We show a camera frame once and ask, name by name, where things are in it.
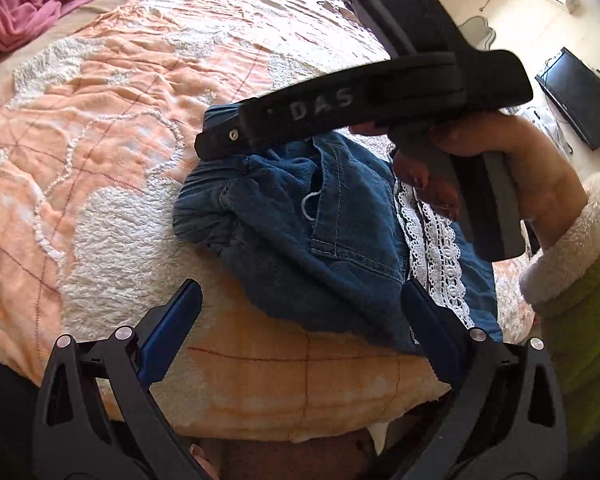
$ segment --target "white lettering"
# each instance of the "white lettering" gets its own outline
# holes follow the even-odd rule
[[[340,101],[340,108],[345,108],[353,102],[351,88],[341,88],[336,92],[336,99]]]
[[[295,121],[299,121],[306,115],[306,105],[302,101],[294,101],[289,107]]]
[[[315,98],[315,110],[314,110],[314,115],[317,115],[321,112],[324,111],[330,111],[333,110],[333,107],[331,107],[331,105],[327,102],[327,99],[325,99],[323,96],[318,95],[317,98]]]

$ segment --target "bed sheet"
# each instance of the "bed sheet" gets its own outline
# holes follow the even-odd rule
[[[40,383],[58,335],[135,324],[191,277],[202,314],[152,387],[181,434],[304,440],[439,397],[426,360],[267,318],[171,231],[209,104],[385,57],[329,0],[97,0],[3,60],[0,361]]]

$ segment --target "blue gripper pad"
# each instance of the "blue gripper pad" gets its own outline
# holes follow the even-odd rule
[[[452,388],[460,386],[468,367],[468,335],[464,324],[453,311],[437,306],[418,280],[404,283],[400,302],[438,379]]]
[[[141,367],[138,370],[138,380],[144,388],[164,379],[198,318],[202,310],[200,285],[194,280],[186,280],[167,305],[155,307],[162,308],[166,309],[166,313],[140,349]]]

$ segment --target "fluffy white cuff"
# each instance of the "fluffy white cuff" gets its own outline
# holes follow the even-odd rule
[[[536,254],[520,276],[520,291],[533,305],[555,298],[581,278],[600,256],[600,173],[587,179],[589,202],[547,252]]]

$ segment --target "green sleeve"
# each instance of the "green sleeve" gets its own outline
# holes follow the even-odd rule
[[[600,432],[600,256],[556,298],[534,304],[563,394],[571,449]]]

